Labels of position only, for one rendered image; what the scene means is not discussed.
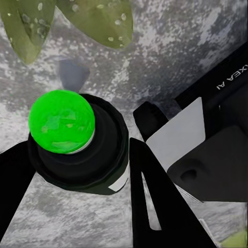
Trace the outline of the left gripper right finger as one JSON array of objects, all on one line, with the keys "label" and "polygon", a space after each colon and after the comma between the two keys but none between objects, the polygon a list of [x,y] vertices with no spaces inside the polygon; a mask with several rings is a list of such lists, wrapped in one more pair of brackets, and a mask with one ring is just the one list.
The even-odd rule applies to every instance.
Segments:
[{"label": "left gripper right finger", "polygon": [[[133,248],[216,248],[146,142],[129,140]],[[150,228],[142,172],[162,230]]]}]

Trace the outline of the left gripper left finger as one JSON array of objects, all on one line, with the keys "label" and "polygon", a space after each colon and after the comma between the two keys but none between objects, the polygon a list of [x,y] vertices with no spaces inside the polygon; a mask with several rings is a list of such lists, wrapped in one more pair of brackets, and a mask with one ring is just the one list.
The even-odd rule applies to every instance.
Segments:
[{"label": "left gripper left finger", "polygon": [[0,242],[35,172],[27,141],[0,154]]}]

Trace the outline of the insectifuge atomizer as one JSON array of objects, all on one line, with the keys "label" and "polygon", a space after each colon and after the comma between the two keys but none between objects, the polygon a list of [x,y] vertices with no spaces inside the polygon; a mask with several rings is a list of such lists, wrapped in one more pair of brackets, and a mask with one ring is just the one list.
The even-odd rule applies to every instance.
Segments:
[{"label": "insectifuge atomizer", "polygon": [[66,191],[113,195],[125,187],[130,169],[129,131],[108,101],[78,94],[90,67],[62,59],[63,89],[47,92],[30,109],[29,159],[46,182]]}]

